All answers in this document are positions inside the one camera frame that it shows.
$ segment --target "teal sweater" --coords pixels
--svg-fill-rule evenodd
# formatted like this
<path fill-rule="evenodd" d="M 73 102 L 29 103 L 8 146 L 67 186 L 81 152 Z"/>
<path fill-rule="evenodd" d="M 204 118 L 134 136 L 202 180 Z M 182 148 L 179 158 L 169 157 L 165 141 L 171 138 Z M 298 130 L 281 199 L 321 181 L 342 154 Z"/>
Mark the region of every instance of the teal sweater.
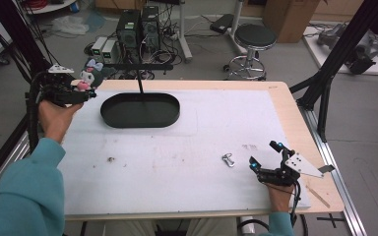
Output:
<path fill-rule="evenodd" d="M 0 180 L 0 235 L 61 236 L 64 230 L 63 177 L 57 169 L 65 150 L 43 138 L 32 155 L 19 160 Z M 289 215 L 270 215 L 270 232 L 293 235 Z"/>

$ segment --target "desk leg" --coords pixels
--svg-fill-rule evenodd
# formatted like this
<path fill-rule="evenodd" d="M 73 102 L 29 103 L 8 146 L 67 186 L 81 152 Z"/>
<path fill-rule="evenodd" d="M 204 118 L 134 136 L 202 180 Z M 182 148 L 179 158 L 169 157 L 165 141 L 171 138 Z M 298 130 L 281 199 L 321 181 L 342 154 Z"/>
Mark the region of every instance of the desk leg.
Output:
<path fill-rule="evenodd" d="M 182 47 L 185 55 L 185 63 L 189 63 L 192 60 L 192 53 L 190 52 L 188 43 L 185 38 L 185 0 L 180 0 L 180 31 L 177 32 L 179 36 L 180 46 Z"/>
<path fill-rule="evenodd" d="M 247 50 L 244 47 L 240 47 L 235 41 L 234 41 L 234 34 L 235 31 L 238 28 L 238 21 L 240 20 L 240 15 L 241 15 L 241 8 L 242 8 L 242 3 L 244 0 L 236 0 L 235 2 L 235 10 L 234 10 L 234 19 L 232 20 L 232 27 L 228 29 L 227 31 L 229 32 L 229 36 L 231 37 L 232 41 L 238 48 L 238 52 L 245 55 L 247 54 Z"/>

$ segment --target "person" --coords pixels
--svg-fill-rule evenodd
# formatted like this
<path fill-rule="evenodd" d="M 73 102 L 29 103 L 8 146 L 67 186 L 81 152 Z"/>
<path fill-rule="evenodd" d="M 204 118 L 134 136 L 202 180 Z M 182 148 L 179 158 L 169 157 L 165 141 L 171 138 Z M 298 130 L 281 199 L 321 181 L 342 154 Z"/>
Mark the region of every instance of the person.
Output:
<path fill-rule="evenodd" d="M 57 165 L 66 152 L 60 144 L 82 106 L 60 107 L 47 100 L 40 103 L 38 118 L 44 138 L 31 156 L 12 163 L 0 179 L 0 235 L 63 234 L 63 177 Z M 292 188 L 277 188 L 269 187 L 273 212 L 269 233 L 263 236 L 293 235 L 287 213 Z"/>

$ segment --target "hand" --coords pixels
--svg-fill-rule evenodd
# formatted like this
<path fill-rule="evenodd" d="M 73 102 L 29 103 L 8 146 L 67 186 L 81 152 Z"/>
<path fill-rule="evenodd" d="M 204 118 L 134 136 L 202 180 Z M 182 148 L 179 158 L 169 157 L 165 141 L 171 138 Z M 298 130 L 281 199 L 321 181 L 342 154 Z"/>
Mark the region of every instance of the hand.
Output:
<path fill-rule="evenodd" d="M 45 137 L 61 144 L 63 137 L 72 123 L 73 114 L 82 108 L 82 104 L 60 107 L 44 100 L 38 107 L 38 119 L 44 130 Z"/>
<path fill-rule="evenodd" d="M 269 190 L 269 197 L 272 204 L 273 212 L 289 212 L 289 201 L 292 196 L 293 185 L 277 186 L 272 184 L 266 184 Z"/>

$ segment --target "stuffed animal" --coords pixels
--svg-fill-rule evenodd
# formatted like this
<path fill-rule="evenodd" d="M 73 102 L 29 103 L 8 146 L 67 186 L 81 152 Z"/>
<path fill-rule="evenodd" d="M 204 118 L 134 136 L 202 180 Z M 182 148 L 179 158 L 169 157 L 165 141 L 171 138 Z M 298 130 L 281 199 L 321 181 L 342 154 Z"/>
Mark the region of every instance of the stuffed animal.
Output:
<path fill-rule="evenodd" d="M 103 64 L 96 62 L 95 59 L 90 60 L 81 72 L 81 80 L 76 85 L 77 90 L 85 91 L 97 89 L 102 84 L 103 79 L 114 73 L 113 68 L 103 68 Z"/>

